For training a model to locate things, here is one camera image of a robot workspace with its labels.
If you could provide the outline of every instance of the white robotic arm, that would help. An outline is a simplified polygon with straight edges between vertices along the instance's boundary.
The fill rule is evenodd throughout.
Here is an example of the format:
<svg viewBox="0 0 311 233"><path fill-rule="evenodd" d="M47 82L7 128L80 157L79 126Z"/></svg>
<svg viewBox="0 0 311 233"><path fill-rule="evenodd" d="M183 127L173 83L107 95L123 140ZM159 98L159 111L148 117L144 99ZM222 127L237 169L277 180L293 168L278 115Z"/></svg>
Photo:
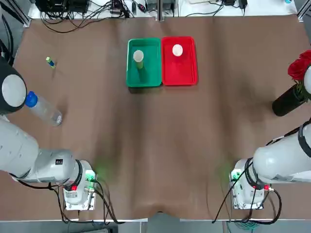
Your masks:
<svg viewBox="0 0 311 233"><path fill-rule="evenodd" d="M37 141L4 116L21 109L27 89L21 75L0 57L0 170L27 183L56 183L63 187L66 208L92 210L96 176L87 161L70 150L39 149Z"/></svg>
<svg viewBox="0 0 311 233"><path fill-rule="evenodd" d="M311 124L307 121L286 135L272 140L267 146L258 148L253 158L239 160L230 173L231 185L241 176L232 188L234 208L262 208L264 190L268 190L268 184L311 182L309 145Z"/></svg>
<svg viewBox="0 0 311 233"><path fill-rule="evenodd" d="M63 187L66 208L92 210L94 171L87 161L75 160L70 150L42 150L37 141L0 117L0 170L27 183L56 183Z"/></svg>

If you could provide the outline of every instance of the red rose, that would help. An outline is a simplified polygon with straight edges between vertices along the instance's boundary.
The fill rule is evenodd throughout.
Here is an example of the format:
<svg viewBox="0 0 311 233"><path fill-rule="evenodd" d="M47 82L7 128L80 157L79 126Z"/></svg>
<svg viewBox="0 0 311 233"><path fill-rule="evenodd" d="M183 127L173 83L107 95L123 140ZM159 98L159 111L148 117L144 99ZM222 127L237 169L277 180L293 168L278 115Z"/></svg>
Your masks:
<svg viewBox="0 0 311 233"><path fill-rule="evenodd" d="M299 58L288 67L288 74L297 81L302 81L305 73L311 63L311 60Z"/></svg>
<svg viewBox="0 0 311 233"><path fill-rule="evenodd" d="M299 58L308 59L311 61L311 50L307 50L299 55Z"/></svg>

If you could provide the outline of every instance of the brown table mat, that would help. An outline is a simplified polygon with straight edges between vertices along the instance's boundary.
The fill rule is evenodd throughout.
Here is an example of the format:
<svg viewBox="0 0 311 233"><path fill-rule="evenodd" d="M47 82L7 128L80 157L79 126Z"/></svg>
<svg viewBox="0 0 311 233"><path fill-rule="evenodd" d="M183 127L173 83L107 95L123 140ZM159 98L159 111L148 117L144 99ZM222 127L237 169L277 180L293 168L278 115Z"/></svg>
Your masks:
<svg viewBox="0 0 311 233"><path fill-rule="evenodd" d="M127 88L129 39L183 35L196 44L198 85ZM64 122L49 127L27 108L9 118L40 147L71 149L75 158L89 161L107 181L118 219L157 211L213 219L235 162L310 117L309 104L284 117L271 111L271 101L293 84L288 65L308 47L295 15L167 18L161 23L108 19L67 34L33 20L15 68L28 90L64 113ZM56 69L46 64L47 56ZM1 220L60 219L54 193L23 187L5 173L0 179ZM283 200L281 218L310 219L310 184L274 187ZM80 215L102 219L100 199L95 211ZM245 215L235 211L232 218ZM271 205L253 216L273 218ZM225 206L219 218L230 218Z"/></svg>

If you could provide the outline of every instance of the green tray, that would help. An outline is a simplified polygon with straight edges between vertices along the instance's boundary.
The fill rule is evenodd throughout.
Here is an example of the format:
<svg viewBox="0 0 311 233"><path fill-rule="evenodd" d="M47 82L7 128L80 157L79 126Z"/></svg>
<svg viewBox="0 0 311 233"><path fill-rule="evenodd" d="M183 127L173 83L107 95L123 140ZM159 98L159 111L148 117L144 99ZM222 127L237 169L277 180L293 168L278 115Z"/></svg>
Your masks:
<svg viewBox="0 0 311 233"><path fill-rule="evenodd" d="M141 50L144 53L143 68L137 69L133 53ZM128 87L160 86L161 41L159 38L131 39L127 46L126 84Z"/></svg>

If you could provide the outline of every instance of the black vase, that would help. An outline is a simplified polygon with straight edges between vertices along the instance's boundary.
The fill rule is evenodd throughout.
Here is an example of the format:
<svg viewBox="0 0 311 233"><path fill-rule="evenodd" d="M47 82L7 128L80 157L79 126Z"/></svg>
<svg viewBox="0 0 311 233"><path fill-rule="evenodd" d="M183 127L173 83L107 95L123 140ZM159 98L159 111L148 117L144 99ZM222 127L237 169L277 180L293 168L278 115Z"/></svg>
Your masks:
<svg viewBox="0 0 311 233"><path fill-rule="evenodd" d="M282 117L288 114L289 112L306 102L307 98L298 94L296 86L297 84L292 86L279 98L273 101L272 109L275 115L277 115L278 117Z"/></svg>

